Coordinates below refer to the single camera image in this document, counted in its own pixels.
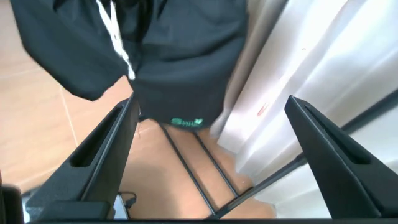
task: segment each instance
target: black garment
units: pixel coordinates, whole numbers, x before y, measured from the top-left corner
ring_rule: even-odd
[[[11,2],[26,51],[72,94],[95,100],[127,74],[95,0]],[[179,128],[211,125],[244,45],[245,0],[115,2],[142,113]]]

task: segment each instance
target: black metal rod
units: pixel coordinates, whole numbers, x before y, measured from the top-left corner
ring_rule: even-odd
[[[301,153],[290,163],[283,166],[280,170],[278,170],[277,172],[272,174],[267,179],[263,180],[260,184],[257,184],[253,188],[245,191],[239,197],[236,197],[232,201],[228,202],[226,205],[224,205],[222,208],[220,208],[215,215],[214,214],[210,215],[209,217],[207,217],[207,219],[219,219],[219,218],[223,217],[224,215],[226,215],[228,212],[232,211],[232,209],[236,208],[238,205],[240,205],[242,202],[244,202],[248,198],[250,198],[253,195],[257,194],[258,192],[264,190],[264,188],[277,182],[279,179],[284,177],[286,174],[292,172],[293,170],[295,170],[296,168],[298,168],[302,165],[305,165],[306,163],[307,163],[307,160],[306,160],[304,154]]]
[[[173,142],[173,139],[170,137],[169,133],[167,132],[167,130],[163,127],[163,125],[161,125],[159,123],[160,128],[162,128],[164,134],[166,135],[167,140],[169,140],[169,143],[171,144],[172,148],[174,149],[176,155],[178,156],[178,158],[181,160],[182,165],[184,166],[185,170],[188,172],[189,176],[191,177],[193,183],[195,184],[195,186],[197,187],[200,195],[203,197],[204,201],[207,204],[207,207],[209,207],[211,213],[213,215],[216,214],[215,209],[213,208],[213,206],[211,205],[211,202],[209,201],[209,199],[206,196],[206,193],[203,191],[202,187],[200,186],[199,182],[197,181],[196,177],[193,175],[193,172],[191,171],[191,169],[189,168],[188,164],[185,162],[185,159],[182,157],[180,151],[178,150],[178,148],[176,147],[176,145]]]
[[[211,155],[210,151],[207,149],[207,147],[205,146],[205,144],[203,143],[203,141],[200,139],[200,137],[198,136],[197,133],[192,132],[192,134],[194,135],[194,137],[197,139],[197,141],[199,142],[200,146],[203,148],[203,150],[205,151],[205,153],[207,154],[207,156],[210,158],[211,162],[213,163],[213,165],[216,167],[216,169],[218,170],[218,172],[220,173],[220,175],[222,176],[222,178],[224,179],[226,185],[229,187],[229,189],[231,189],[232,193],[234,194],[235,197],[239,196],[238,192],[235,190],[235,188],[233,187],[232,183],[229,181],[229,179],[227,178],[227,176],[225,175],[225,173],[223,172],[223,170],[221,169],[221,167],[218,165],[218,163],[216,162],[216,160],[214,159],[214,157]]]

